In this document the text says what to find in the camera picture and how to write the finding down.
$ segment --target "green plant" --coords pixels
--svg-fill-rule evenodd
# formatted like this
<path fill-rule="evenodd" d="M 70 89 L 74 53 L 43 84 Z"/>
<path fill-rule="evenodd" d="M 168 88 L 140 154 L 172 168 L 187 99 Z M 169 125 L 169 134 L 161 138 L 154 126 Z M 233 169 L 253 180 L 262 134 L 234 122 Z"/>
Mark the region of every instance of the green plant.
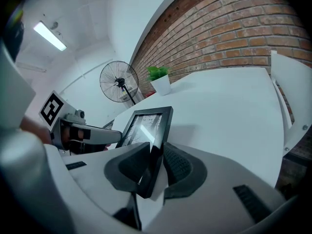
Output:
<path fill-rule="evenodd" d="M 153 81 L 162 78 L 163 76 L 166 76 L 168 74 L 168 69 L 169 68 L 167 67 L 148 67 L 147 70 L 150 76 L 147 79 Z"/>

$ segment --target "fan grille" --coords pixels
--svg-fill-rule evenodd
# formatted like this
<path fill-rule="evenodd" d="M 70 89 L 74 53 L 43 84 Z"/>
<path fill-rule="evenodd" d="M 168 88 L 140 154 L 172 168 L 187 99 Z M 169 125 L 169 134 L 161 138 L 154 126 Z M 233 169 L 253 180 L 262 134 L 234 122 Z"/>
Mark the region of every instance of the fan grille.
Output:
<path fill-rule="evenodd" d="M 115 82 L 117 78 L 123 78 L 130 95 L 134 97 L 138 89 L 138 77 L 129 64 L 123 61 L 112 61 L 102 70 L 99 83 L 105 96 L 115 102 L 126 102 L 131 98 L 125 90 L 119 88 Z"/>

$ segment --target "black tablet frame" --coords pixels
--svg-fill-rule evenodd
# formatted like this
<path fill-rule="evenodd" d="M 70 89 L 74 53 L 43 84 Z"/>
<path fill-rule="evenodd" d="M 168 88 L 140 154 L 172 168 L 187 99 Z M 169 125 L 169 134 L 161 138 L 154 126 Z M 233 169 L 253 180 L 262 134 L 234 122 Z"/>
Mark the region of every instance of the black tablet frame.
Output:
<path fill-rule="evenodd" d="M 134 111 L 122 133 L 121 141 L 118 142 L 116 145 L 116 148 L 122 146 L 124 139 L 129 131 L 129 128 L 136 116 L 161 114 L 160 124 L 151 150 L 150 162 L 148 168 L 142 176 L 140 185 L 138 186 L 138 191 L 136 192 L 142 198 L 149 198 L 152 195 L 160 165 L 162 163 L 162 145 L 168 139 L 173 112 L 174 109 L 172 107 L 159 107 Z"/>

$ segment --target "white flower pot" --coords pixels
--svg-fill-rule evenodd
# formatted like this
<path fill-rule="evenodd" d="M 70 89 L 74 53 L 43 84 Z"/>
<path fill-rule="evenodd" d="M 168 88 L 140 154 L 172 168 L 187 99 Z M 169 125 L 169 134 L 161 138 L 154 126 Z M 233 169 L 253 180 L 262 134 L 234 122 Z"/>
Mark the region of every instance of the white flower pot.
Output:
<path fill-rule="evenodd" d="M 171 91 L 171 86 L 170 86 L 168 75 L 163 76 L 162 78 L 159 78 L 157 80 L 151 81 L 151 84 L 160 96 L 164 96 L 170 93 Z"/>

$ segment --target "potted plant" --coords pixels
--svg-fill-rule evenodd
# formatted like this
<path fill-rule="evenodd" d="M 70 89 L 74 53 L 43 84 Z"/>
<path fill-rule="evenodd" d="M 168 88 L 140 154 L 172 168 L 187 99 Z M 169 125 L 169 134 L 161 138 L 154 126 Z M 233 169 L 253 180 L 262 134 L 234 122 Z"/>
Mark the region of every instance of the potted plant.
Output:
<path fill-rule="evenodd" d="M 148 80 L 151 81 L 152 86 L 155 88 L 159 95 L 164 96 L 171 91 L 171 86 L 168 77 L 168 69 L 166 67 L 148 67 L 149 72 Z"/>

